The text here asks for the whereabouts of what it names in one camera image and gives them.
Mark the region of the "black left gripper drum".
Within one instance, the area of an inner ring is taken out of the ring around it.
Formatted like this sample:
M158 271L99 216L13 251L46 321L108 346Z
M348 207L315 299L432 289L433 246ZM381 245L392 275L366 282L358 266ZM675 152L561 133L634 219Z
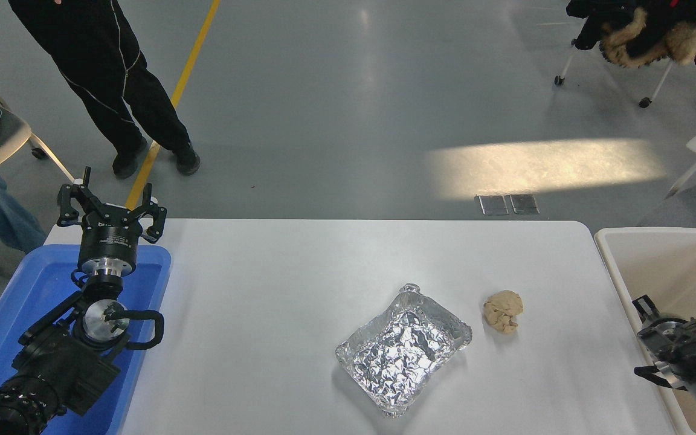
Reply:
M143 228L137 220L128 216L129 212L130 210L115 205L104 206L100 211L85 211L79 264L101 258L135 264L138 238Z

